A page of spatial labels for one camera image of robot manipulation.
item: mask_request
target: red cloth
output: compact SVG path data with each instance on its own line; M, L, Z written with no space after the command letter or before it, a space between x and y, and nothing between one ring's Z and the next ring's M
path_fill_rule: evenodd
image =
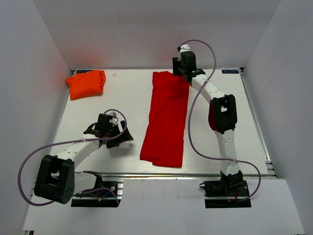
M154 72L149 125L140 159L181 167L189 84L170 72Z

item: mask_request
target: orange cloth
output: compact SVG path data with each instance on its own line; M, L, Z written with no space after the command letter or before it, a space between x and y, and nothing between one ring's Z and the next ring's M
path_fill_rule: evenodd
M92 70L87 73L77 73L67 78L71 100L81 99L103 92L106 75L102 70Z

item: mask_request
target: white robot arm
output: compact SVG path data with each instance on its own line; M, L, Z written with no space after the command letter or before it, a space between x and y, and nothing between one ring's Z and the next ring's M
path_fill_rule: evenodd
M206 81L205 72L197 68L195 54L189 45L178 48L180 57L173 58L173 74L183 76L185 80L210 104L209 125L217 137L222 161L221 186L226 194L238 190L243 184L243 175L236 162L234 143L235 124L237 123L236 101L232 94L226 95L216 88L211 81Z
M114 112L110 115L100 114L98 121L90 125L84 132L81 142L71 145L55 156L43 157L34 188L35 195L66 204L72 195L88 189L101 188L101 174L84 171L75 175L74 172L87 156L102 145L105 144L107 148L112 148L125 141L133 140L125 121L120 122L122 128L125 128L125 131L120 134L117 123L112 122L115 116ZM95 137L112 138L117 135L119 135L117 138L109 141L83 141L83 139L94 139Z

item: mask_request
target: cable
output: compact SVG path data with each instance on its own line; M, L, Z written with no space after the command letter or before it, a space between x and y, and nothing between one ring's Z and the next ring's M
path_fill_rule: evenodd
M94 126L95 124L96 124L96 122L93 123L93 124L91 124L89 127L87 127L87 130L93 128L93 126Z
M106 194L104 194L102 197L101 197L101 200L103 200L106 196L108 196L110 193L110 191L108 191Z
M116 138L118 138L119 136L121 136L126 128L127 128L127 120L126 120L126 117L124 116L124 114L122 114L120 111L116 110L116 109L108 109L107 111L105 111L104 113L107 113L109 111L116 111L118 112L119 114L121 114L121 116L123 117L123 119L125 120L125 128L122 130L122 132L120 132L118 135L114 136L114 137L106 137L106 138L93 138L93 139L80 139L80 140L74 140L74 141L65 141L65 142L59 142L59 143L51 143L51 144L47 144L45 146L42 146L40 148L37 148L36 150L32 151L25 159L24 161L22 162L21 166L20 166L20 169L19 169L19 172L18 172L18 187L19 187L19 191L20 191L20 194L22 196L22 198L30 205L32 206L35 206L35 207L40 207L40 206L46 206L46 205L49 205L51 203L53 203L53 201L50 201L50 202L45 202L45 203L34 203L32 201L30 201L24 191L23 191L23 188L22 188L22 183L21 183L21 176L22 176L22 170L26 164L26 162L30 159L31 156L33 156L35 153L37 153L38 151L40 150L43 150L45 148L49 148L49 147L53 147L53 146L57 146L57 145L62 145L62 144L68 144L68 143L79 143L79 142L83 142L83 141L109 141L109 140L114 140Z
M96 194L96 195L94 195L94 194L91 193L91 196L96 197L96 196L99 196L101 193L102 193L102 191L100 191L100 192L99 192L98 194Z
M239 191L237 191L236 197L234 199L232 199L231 201L236 201L238 197L239 197Z
M247 162L247 161L241 161L241 160L233 160L233 159L229 159L229 158L212 158L212 157L209 157L209 156L206 156L202 153L200 153L194 146L193 142L192 142L192 138L191 138L191 128L190 128L190 123L191 123L191 115L192 115L192 112L194 110L194 107L195 107L195 103L201 93L201 91L203 90L203 88L205 87L205 85L209 82L209 80L211 79L211 77L213 76L215 70L216 70L216 56L215 56L215 53L214 53L214 50L213 48L207 44L206 42L204 41L201 41L201 40L198 40L198 39L191 39L191 40L188 40L186 42L184 42L183 44L180 45L180 47L188 42L199 42L199 43L202 43L202 44L205 44L212 52L212 55L213 55L213 59L214 59L214 67L213 67L213 71L211 72L210 76L206 79L206 81L203 83L203 85L200 87L198 93L196 94L196 97L194 99L194 101L192 102L192 105L191 105L191 108L190 108L190 112L189 112L189 116L188 116L188 138L189 138L189 142L190 142L190 145L192 147L192 149L198 154L200 155L201 157L203 158L206 158L206 159L210 159L210 160L218 160L218 161L235 161L235 162L238 162L238 163L245 163L245 164L249 164L251 166L253 166L256 171L258 172L258 176L259 176L259 183L255 189L255 191L248 197L244 198L244 199L240 199L240 200L236 200L237 202L242 202L242 201L245 201L249 198L251 198L253 195L255 195L255 193L259 190L259 187L260 187L260 184L261 184L261 173L259 171L259 169L256 167L256 165L250 163L250 162Z
M92 189L92 190L85 190L85 191L82 191L81 194L92 193L92 192L96 192L96 191L99 191L99 190L108 190L113 195L113 197L115 198L117 204L119 205L119 201L118 201L115 193L110 188L102 187L102 188L96 188L96 189Z

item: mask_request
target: purple cable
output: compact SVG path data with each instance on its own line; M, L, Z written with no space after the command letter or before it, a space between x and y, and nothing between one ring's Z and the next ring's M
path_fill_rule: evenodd
M194 107L195 107L195 103L201 93L201 91L203 90L203 88L205 87L205 85L209 82L209 80L211 79L211 77L213 76L215 70L216 70L216 56L215 56L215 53L213 51L213 48L207 44L206 42L204 41L201 41L201 40L198 40L198 39L192 39L192 40L188 40L186 42L184 42L183 44L180 45L180 47L188 42L200 42L200 43L203 43L205 44L212 52L212 55L213 55L213 58L214 58L214 67L213 67L213 71L211 72L210 76L206 79L206 81L203 83L203 85L200 87L198 93L196 94L196 97L194 99L194 101L192 102L192 105L191 105L191 108L190 108L190 112L189 112L189 116L188 116L188 138L189 138L189 142L190 142L190 145L192 147L192 149L198 154L200 155L201 157L204 157L204 158L207 158L207 159L210 159L210 160L219 160L219 161L235 161L235 162L238 162L238 163L245 163L245 164L249 164L251 166L253 166L256 171L258 172L258 176L259 176L259 183L255 189L255 191L248 197L246 198L243 198L243 199L239 199L239 200L236 200L237 202L241 202L241 201L245 201L249 198L251 198L253 195L256 194L256 192L259 190L259 187L261 185L261 172L260 170L256 167L256 165L250 163L250 162L247 162L247 161L241 161L241 160L233 160L233 159L229 159L229 158L211 158L211 157L208 157L202 153L200 153L194 146L193 142L192 142L192 138L191 138L191 128L190 128L190 122L191 122L191 115L192 115L192 111L194 110Z
M35 206L35 207L40 207L40 206L45 206L45 205L49 205L51 203L53 203L53 201L50 201L50 202L46 202L46 203L33 203L32 201L30 201L24 191L23 191L23 188L22 188L22 184L21 184L21 176L22 176L22 170L24 168L24 165L26 164L26 162L28 161L28 159L30 159L31 156L33 156L35 153L37 153L38 151L42 150L42 149L45 149L45 148L49 148L49 147L53 147L53 146L57 146L57 145L62 145L62 144L68 144L68 143L79 143L79 142L83 142L83 141L109 141L109 140L114 140L116 139L117 137L121 136L126 128L127 128L127 120L126 120L126 117L124 116L124 114L122 114L120 111L116 110L116 109L108 109L107 111L105 111L104 113L106 114L107 112L109 111L115 111L115 112L118 112L119 114L121 114L121 116L123 117L123 119L125 120L125 128L122 130L121 133L119 133L117 136L114 136L114 137L107 137L107 138L93 138L93 139L83 139L83 140L74 140L74 141L65 141L65 142L59 142L59 143L51 143L51 144L47 144L45 146L42 146L40 148L37 148L36 150L32 151L25 159L24 161L22 162L21 166L20 166L20 169L19 169L19 173L18 173L18 187L19 187L19 191L20 191L20 194L22 196L22 198L30 205L32 206Z
M96 189L92 189L92 190L85 190L85 191L82 191L80 194L92 193L92 192L96 192L96 191L99 191L99 190L107 190L107 191L109 191L113 195L113 197L115 198L117 204L119 205L119 201L118 201L115 193L111 189L109 189L109 188L103 187L103 188L96 188Z

